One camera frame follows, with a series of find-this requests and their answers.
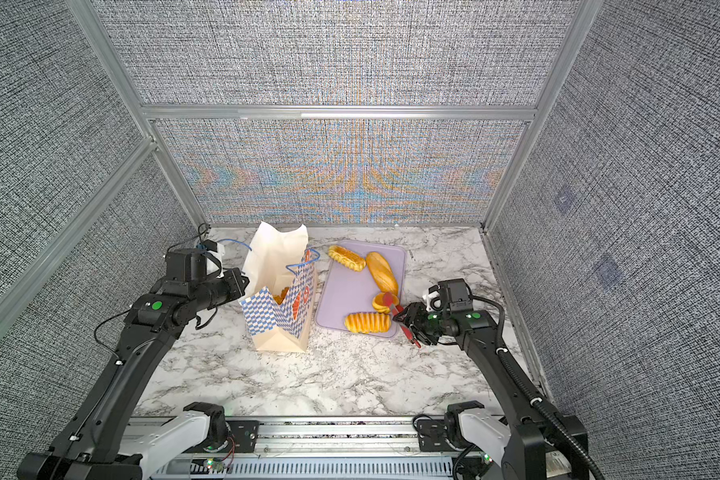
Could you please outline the round yellow tart bread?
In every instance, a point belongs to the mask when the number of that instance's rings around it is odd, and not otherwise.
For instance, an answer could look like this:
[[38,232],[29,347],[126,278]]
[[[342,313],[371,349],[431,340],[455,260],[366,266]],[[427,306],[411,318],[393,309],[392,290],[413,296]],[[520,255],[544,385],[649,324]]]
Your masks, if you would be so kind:
[[400,311],[399,299],[391,292],[377,294],[372,300],[372,307],[383,314],[396,315]]

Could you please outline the blue checkered paper bag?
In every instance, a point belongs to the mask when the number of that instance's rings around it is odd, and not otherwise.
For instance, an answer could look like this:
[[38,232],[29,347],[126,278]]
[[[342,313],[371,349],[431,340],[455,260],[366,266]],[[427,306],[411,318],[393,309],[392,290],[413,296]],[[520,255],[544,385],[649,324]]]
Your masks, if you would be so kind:
[[224,245],[247,255],[241,271],[250,284],[238,301],[258,351],[304,353],[308,349],[320,254],[310,245],[305,225],[281,231],[262,222],[248,241],[214,234]]

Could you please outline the red silicone steel tongs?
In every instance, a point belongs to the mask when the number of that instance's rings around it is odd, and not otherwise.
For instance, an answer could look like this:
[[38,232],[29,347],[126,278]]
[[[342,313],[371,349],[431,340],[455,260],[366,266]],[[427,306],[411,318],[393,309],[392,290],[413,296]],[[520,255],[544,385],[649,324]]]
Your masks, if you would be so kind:
[[400,328],[405,335],[406,339],[417,348],[421,347],[420,342],[415,338],[414,334],[409,329],[408,324],[406,323],[406,313],[405,310],[400,306],[400,311],[396,315],[391,315],[392,320],[394,322],[397,322],[400,325]]

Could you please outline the long baguette loaf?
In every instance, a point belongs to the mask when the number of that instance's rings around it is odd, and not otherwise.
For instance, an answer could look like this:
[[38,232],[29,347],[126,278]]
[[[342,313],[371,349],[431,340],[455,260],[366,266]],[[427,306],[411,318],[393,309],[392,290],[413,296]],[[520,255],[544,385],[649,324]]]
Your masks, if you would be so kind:
[[379,252],[373,251],[366,255],[366,266],[379,290],[383,293],[397,295],[399,285],[391,265]]

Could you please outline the yellow glazed danish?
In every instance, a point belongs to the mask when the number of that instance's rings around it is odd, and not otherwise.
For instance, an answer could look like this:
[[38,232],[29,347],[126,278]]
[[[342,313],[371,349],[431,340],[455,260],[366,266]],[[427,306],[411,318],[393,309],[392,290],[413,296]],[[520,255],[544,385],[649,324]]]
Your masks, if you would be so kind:
[[330,246],[328,255],[333,261],[355,272],[361,272],[366,267],[364,257],[340,245]]

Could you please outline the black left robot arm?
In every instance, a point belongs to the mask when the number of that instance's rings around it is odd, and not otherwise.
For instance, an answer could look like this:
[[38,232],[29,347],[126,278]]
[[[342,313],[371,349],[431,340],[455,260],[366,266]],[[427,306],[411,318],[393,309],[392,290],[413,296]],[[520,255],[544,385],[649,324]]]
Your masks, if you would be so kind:
[[21,479],[135,479],[141,454],[119,452],[127,423],[158,364],[203,310],[241,298],[249,280],[224,269],[221,245],[206,240],[165,255],[166,273],[126,311],[109,364],[44,453],[20,463]]

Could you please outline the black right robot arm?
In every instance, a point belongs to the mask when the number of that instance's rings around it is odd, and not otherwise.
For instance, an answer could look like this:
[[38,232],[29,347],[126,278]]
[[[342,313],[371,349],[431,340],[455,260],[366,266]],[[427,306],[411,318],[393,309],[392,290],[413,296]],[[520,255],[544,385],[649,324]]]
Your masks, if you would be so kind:
[[549,454],[566,459],[571,479],[599,479],[602,473],[588,451],[588,434],[575,416],[562,414],[533,384],[504,338],[506,312],[476,295],[463,279],[440,281],[419,302],[394,306],[392,319],[416,346],[457,346],[478,367],[501,406],[497,418],[477,401],[448,406],[448,441],[460,453],[456,479],[470,477],[463,461],[479,450],[489,472],[504,479],[548,479]]

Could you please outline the yellow oval bun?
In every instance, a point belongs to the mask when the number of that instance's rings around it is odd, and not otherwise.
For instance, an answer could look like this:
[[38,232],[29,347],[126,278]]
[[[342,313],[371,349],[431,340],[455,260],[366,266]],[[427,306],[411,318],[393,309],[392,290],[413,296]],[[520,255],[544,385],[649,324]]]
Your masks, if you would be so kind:
[[287,297],[289,288],[285,287],[278,295],[274,296],[274,300],[278,305],[281,305]]

